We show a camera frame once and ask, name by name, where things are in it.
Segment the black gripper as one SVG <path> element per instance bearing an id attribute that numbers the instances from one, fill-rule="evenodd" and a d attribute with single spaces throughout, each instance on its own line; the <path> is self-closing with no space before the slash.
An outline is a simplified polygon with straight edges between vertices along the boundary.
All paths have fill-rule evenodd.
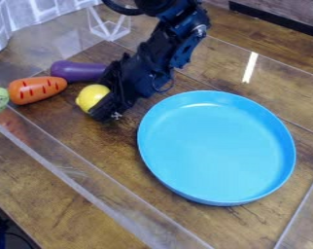
<path id="1" fill-rule="evenodd" d="M 149 97 L 162 92 L 162 86 L 170 81 L 173 69 L 166 53 L 138 49 L 133 55 L 122 54 L 102 72 L 97 83 L 110 93 L 87 110 L 97 122 L 118 120 L 138 97 Z"/>

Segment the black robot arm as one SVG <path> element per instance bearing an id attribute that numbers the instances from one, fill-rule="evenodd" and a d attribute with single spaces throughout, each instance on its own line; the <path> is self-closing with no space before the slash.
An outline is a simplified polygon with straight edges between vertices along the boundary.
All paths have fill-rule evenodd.
<path id="1" fill-rule="evenodd" d="M 193 49 L 209 28 L 200 0 L 133 0 L 133 9 L 111 0 L 102 2 L 117 13 L 146 15 L 157 18 L 158 23 L 137 52 L 113 61 L 101 75 L 99 84 L 110 92 L 87 111 L 99 122 L 118 118 L 137 99 L 170 89 L 173 70 L 189 63 Z"/>

